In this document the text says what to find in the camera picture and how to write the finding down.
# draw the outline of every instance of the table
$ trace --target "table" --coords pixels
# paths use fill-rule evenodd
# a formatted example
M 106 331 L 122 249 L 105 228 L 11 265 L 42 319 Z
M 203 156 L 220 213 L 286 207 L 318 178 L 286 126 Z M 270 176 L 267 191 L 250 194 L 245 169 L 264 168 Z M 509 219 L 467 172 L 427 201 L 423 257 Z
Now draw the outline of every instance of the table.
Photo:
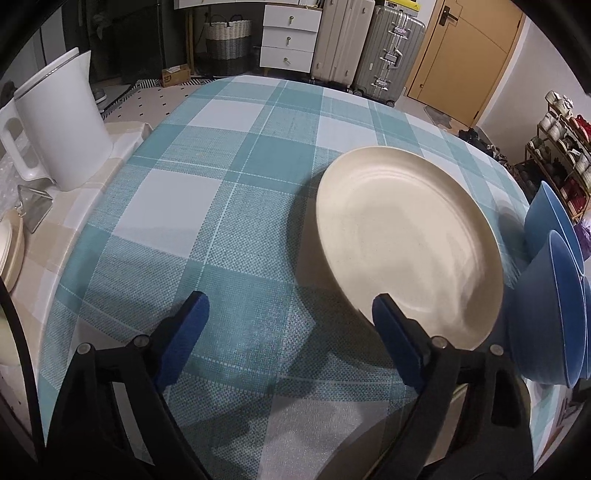
M 266 77 L 217 80 L 137 149 L 80 234 L 41 348 L 44 427 L 80 342 L 109 348 L 149 333 L 201 290 L 210 319 L 165 399 L 212 477 L 363 478 L 415 394 L 339 293 L 315 196 L 341 152 L 367 145 L 412 151 L 452 175 L 491 223 L 505 284 L 515 284 L 529 262 L 528 204 L 493 159 L 364 98 Z M 530 390 L 539 458 L 559 389 Z M 126 428 L 147 458 L 137 428 Z
M 106 129 L 113 141 L 113 151 L 104 165 L 78 189 L 60 192 L 55 186 L 49 187 L 47 192 L 53 198 L 51 210 L 34 234 L 25 232 L 25 256 L 11 298 L 27 338 L 37 380 L 47 317 L 76 240 L 107 185 L 152 131 L 143 122 L 108 123 Z M 0 393 L 30 432 L 21 367 L 0 365 Z

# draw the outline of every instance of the purple bag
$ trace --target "purple bag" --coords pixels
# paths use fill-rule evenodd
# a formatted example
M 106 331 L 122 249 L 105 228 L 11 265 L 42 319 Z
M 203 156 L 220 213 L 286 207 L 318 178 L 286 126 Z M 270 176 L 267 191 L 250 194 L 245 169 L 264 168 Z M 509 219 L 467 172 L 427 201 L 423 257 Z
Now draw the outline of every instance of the purple bag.
M 591 231 L 583 225 L 583 222 L 580 222 L 574 226 L 574 232 L 577 234 L 577 239 L 581 245 L 583 260 L 587 260 L 591 257 Z

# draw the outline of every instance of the white kettle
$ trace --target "white kettle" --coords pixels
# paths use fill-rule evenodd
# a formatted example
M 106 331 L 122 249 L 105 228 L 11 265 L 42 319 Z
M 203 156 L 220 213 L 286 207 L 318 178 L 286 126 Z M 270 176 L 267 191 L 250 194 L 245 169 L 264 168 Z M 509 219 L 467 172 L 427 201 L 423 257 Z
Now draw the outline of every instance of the white kettle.
M 51 62 L 0 110 L 0 141 L 24 180 L 52 179 L 60 190 L 86 183 L 111 155 L 113 142 L 96 107 L 88 81 L 90 51 L 78 48 Z M 38 157 L 27 165 L 8 130 L 13 119 Z

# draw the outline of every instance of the suitcase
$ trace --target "suitcase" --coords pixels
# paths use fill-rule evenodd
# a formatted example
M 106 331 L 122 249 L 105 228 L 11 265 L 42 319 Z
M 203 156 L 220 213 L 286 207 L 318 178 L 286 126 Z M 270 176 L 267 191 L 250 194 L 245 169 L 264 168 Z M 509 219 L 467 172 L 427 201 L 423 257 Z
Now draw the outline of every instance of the suitcase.
M 312 59 L 312 79 L 353 83 L 374 0 L 326 0 Z
M 394 106 L 413 68 L 425 30 L 422 22 L 400 10 L 375 7 L 353 82 L 356 95 Z

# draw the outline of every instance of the blue gripper pad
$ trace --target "blue gripper pad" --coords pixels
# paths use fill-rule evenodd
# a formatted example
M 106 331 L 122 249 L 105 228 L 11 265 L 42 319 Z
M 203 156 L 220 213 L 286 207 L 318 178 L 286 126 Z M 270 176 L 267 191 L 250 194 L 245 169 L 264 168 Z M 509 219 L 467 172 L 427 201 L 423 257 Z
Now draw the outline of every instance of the blue gripper pad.
M 205 328 L 209 318 L 209 299 L 201 292 L 193 292 L 182 306 L 177 317 L 181 325 L 160 357 L 160 368 L 154 377 L 156 389 L 162 393 L 173 385 L 183 371 L 191 351 Z
M 372 317 L 375 329 L 404 384 L 420 393 L 425 385 L 421 376 L 421 356 L 413 347 L 397 314 L 402 315 L 402 312 L 393 312 L 380 297 L 374 299 Z

